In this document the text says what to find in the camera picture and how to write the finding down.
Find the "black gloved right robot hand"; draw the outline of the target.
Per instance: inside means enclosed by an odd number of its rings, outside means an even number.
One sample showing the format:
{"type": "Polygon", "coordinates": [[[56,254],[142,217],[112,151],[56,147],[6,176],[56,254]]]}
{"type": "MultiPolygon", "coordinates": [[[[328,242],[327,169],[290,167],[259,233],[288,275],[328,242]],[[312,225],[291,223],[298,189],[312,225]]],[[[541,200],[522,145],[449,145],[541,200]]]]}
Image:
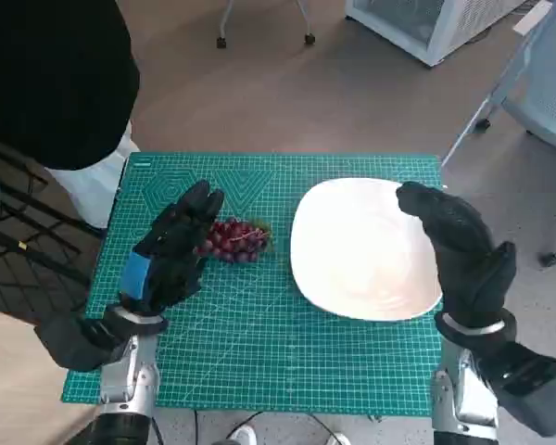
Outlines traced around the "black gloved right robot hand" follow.
{"type": "Polygon", "coordinates": [[[495,244],[480,213],[460,197],[416,182],[402,184],[396,196],[435,250],[443,311],[467,328],[497,323],[516,275],[515,245],[495,244]]]}

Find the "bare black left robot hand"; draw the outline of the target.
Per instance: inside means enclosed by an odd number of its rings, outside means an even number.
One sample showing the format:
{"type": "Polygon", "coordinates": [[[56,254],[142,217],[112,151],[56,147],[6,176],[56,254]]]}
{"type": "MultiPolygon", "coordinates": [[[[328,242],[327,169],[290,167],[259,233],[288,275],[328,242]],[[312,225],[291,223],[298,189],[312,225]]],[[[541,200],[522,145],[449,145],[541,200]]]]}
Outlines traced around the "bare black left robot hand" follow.
{"type": "Polygon", "coordinates": [[[220,212],[224,194],[206,180],[187,189],[151,223],[132,248],[120,278],[120,305],[152,316],[200,289],[206,260],[198,252],[220,212]]]}

